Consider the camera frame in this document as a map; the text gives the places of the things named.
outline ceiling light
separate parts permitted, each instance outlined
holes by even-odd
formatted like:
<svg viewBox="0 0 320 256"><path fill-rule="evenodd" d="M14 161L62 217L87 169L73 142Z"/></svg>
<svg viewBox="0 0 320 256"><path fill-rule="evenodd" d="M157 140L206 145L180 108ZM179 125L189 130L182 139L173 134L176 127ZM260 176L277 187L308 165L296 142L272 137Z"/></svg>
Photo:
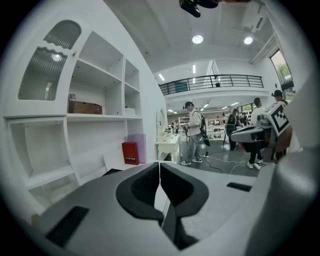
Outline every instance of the ceiling light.
<svg viewBox="0 0 320 256"><path fill-rule="evenodd" d="M162 74L159 74L159 77L162 79L162 81L164 81L164 77L162 76Z"/></svg>
<svg viewBox="0 0 320 256"><path fill-rule="evenodd" d="M200 43L202 43L203 40L204 40L204 38L199 34L195 35L192 38L192 42L194 42L195 44L200 44Z"/></svg>
<svg viewBox="0 0 320 256"><path fill-rule="evenodd" d="M250 45L250 44L252 43L252 41L253 41L253 39L252 39L252 37L250 37L250 36L248 36L248 37L246 37L246 38L244 39L244 43L245 43L246 45Z"/></svg>
<svg viewBox="0 0 320 256"><path fill-rule="evenodd" d="M58 62L58 61L60 61L60 59L61 59L61 55L59 55L59 54L54 54L54 55L51 56L51 58L52 58L55 62Z"/></svg>

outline red box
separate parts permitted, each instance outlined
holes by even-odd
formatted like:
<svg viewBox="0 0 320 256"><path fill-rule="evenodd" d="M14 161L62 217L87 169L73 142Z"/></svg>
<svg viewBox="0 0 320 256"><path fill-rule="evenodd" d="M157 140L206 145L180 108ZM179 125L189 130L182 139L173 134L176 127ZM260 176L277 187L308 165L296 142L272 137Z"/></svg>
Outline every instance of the red box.
<svg viewBox="0 0 320 256"><path fill-rule="evenodd" d="M136 142L122 143L122 153L125 164L136 166L139 164L138 147Z"/></svg>

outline gray surface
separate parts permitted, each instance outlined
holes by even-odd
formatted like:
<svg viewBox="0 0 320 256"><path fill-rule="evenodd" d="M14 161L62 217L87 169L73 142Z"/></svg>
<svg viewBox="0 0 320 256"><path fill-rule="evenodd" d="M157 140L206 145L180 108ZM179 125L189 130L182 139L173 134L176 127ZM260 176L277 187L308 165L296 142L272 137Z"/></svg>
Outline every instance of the gray surface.
<svg viewBox="0 0 320 256"><path fill-rule="evenodd" d="M181 153L183 156L186 155L187 146L189 143L186 143L186 137L181 138ZM215 140L210 141L210 146L207 147L207 150L209 152L209 156L225 160L225 161L235 161L235 162L241 162L242 160L246 160L247 162L250 159L250 153L247 153L244 149L240 149L237 145L235 150L230 150L229 140L228 138L225 140L224 147L223 147L223 140ZM202 154L206 153L206 147L202 149ZM209 172L214 173L220 173L219 170L213 169L209 166L209 164L206 162L208 161L212 167L220 168L223 174L230 174L230 171L235 165L238 165L238 163L228 163L228 162L222 162L219 160L215 160L212 158L202 158L202 163L196 163L191 162L191 165L187 165L187 167L199 169L199 170L205 170ZM249 176L249 177L257 177L259 174L259 170L257 169L249 169L247 167L247 162L245 163L245 167L237 166L233 169L232 174L233 175L241 175L241 176Z"/></svg>
<svg viewBox="0 0 320 256"><path fill-rule="evenodd" d="M178 250L155 220L132 217L118 203L116 188L124 179L150 166L146 164L94 179L50 207L39 219L47 234L73 207L89 212L65 247L83 256L169 256Z"/></svg>
<svg viewBox="0 0 320 256"><path fill-rule="evenodd" d="M199 240L207 238L220 228L248 197L248 192L227 187L227 184L235 182L252 186L257 179L255 177L212 173L185 168L181 165L169 165L194 176L209 188L209 198L201 210L196 215L184 217L181 220L185 232Z"/></svg>
<svg viewBox="0 0 320 256"><path fill-rule="evenodd" d="M251 230L266 201L273 173L273 165L264 167L235 213L216 232L181 251L179 256L244 256Z"/></svg>

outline wooden box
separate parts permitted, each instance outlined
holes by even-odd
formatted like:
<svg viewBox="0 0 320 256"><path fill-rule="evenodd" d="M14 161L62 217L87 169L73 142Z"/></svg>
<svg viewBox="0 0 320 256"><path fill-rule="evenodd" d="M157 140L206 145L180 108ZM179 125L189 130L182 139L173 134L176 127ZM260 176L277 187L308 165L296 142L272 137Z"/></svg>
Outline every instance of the wooden box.
<svg viewBox="0 0 320 256"><path fill-rule="evenodd" d="M69 102L69 113L102 115L102 106L93 103L71 100Z"/></svg>

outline balcony railing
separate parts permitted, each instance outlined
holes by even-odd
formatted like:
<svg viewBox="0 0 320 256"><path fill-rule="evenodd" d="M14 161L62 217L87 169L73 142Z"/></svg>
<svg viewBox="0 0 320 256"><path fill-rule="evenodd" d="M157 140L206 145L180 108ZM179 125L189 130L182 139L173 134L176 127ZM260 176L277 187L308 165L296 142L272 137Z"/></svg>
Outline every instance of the balcony railing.
<svg viewBox="0 0 320 256"><path fill-rule="evenodd" d="M243 74L217 74L190 77L159 84L163 95L182 93L193 90L219 87L258 87L263 88L262 77Z"/></svg>

